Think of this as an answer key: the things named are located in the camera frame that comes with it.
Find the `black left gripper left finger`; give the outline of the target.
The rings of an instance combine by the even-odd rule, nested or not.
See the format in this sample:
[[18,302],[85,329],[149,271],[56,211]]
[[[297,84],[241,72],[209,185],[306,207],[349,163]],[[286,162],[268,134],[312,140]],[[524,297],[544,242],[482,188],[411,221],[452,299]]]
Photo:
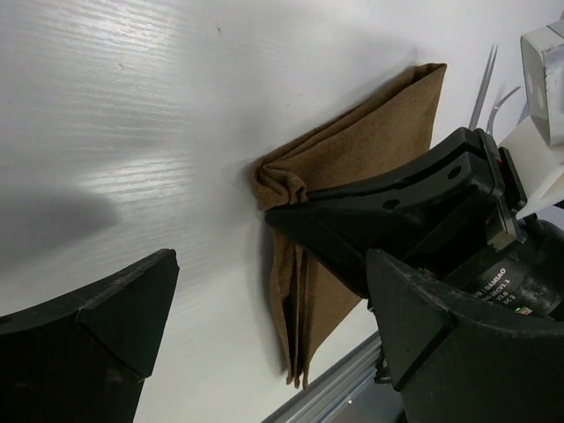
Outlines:
[[131,422],[152,375],[179,266],[161,249],[1,318],[3,422]]

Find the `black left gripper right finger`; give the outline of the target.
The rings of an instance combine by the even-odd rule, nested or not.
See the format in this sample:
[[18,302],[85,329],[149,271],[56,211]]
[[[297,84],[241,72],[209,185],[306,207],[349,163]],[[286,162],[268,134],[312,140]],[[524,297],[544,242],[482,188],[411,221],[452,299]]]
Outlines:
[[367,284],[410,422],[561,422],[563,325],[519,315],[370,250]]

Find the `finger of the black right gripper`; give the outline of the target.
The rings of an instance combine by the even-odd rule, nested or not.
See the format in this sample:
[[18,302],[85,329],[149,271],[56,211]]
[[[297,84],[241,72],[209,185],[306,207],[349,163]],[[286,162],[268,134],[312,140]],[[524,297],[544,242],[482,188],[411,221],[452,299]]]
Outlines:
[[404,258],[439,217],[434,206],[395,194],[311,199],[265,214],[269,226],[303,247],[361,298],[369,296],[367,252],[383,249]]
[[360,196],[402,189],[438,174],[463,153],[469,152],[483,160],[492,153],[498,159],[497,145],[492,136],[482,129],[469,130],[461,127],[454,130],[438,145],[410,161],[384,174],[347,183],[333,188],[311,191],[308,201],[321,201],[346,196]]

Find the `brown cloth napkin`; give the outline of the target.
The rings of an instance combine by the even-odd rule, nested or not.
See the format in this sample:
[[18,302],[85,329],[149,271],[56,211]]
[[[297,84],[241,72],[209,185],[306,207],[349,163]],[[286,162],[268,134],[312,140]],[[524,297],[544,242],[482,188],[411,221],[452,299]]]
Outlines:
[[[431,144],[447,70],[413,66],[358,106],[259,158],[250,182],[258,207],[304,203],[308,194],[386,173]],[[318,347],[360,302],[302,247],[272,231],[269,294],[286,381],[306,389]]]

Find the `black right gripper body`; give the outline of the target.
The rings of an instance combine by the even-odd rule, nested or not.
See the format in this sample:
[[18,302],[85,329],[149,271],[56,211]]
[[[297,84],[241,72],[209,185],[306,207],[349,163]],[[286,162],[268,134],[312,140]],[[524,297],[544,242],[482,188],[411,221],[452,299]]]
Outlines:
[[516,216],[525,194],[508,149],[461,127],[431,154],[441,157],[423,189],[423,272],[517,313],[561,317],[563,232],[536,215]]

